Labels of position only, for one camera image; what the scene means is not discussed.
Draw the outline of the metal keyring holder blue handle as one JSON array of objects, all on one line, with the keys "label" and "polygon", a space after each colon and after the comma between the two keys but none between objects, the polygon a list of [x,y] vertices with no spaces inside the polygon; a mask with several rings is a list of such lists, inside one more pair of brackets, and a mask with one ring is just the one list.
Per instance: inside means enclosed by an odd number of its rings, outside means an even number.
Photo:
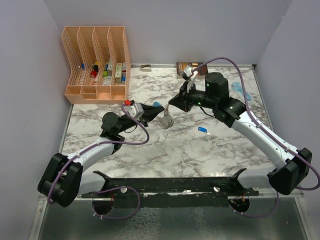
[{"label": "metal keyring holder blue handle", "polygon": [[158,122],[158,124],[160,125],[160,127],[164,130],[167,130],[169,128],[171,128],[174,124],[174,119],[170,114],[170,111],[167,111],[165,109],[166,105],[168,105],[168,103],[166,103],[163,107],[164,107],[164,111],[161,112],[157,117],[156,120]]}]

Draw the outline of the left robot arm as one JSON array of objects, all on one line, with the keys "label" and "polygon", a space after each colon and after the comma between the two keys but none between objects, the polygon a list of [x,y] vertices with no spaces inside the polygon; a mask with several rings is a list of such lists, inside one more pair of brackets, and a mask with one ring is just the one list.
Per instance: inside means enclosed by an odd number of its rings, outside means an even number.
[{"label": "left robot arm", "polygon": [[123,115],[109,111],[102,117],[102,132],[90,145],[69,155],[54,154],[37,186],[39,193],[47,197],[49,204],[69,206],[80,195],[83,173],[98,161],[113,155],[129,142],[122,132],[140,127],[147,131],[148,123],[164,112],[163,106],[150,106],[126,100],[121,105]]}]

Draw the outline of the blue key tag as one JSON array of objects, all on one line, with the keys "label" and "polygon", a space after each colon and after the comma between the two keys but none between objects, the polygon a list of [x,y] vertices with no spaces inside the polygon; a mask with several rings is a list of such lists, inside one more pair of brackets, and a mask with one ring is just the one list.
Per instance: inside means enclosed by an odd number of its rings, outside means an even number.
[{"label": "blue key tag", "polygon": [[198,131],[199,132],[201,132],[201,133],[204,133],[204,134],[206,134],[206,135],[210,135],[210,133],[208,132],[208,130],[206,129],[206,128],[204,128],[204,127],[198,127],[197,128],[198,129]]}]

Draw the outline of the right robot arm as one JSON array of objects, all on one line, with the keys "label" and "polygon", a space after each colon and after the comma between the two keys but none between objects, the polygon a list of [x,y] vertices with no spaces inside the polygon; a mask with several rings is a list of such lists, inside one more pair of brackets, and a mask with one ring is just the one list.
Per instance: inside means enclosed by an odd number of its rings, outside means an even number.
[{"label": "right robot arm", "polygon": [[273,163],[271,168],[239,171],[237,179],[229,184],[230,191],[240,196],[250,188],[273,188],[289,195],[308,175],[312,153],[284,141],[248,111],[243,102],[231,97],[228,80],[221,73],[208,73],[204,80],[204,91],[185,81],[168,103],[184,112],[193,106],[211,109],[217,120],[249,139]]}]

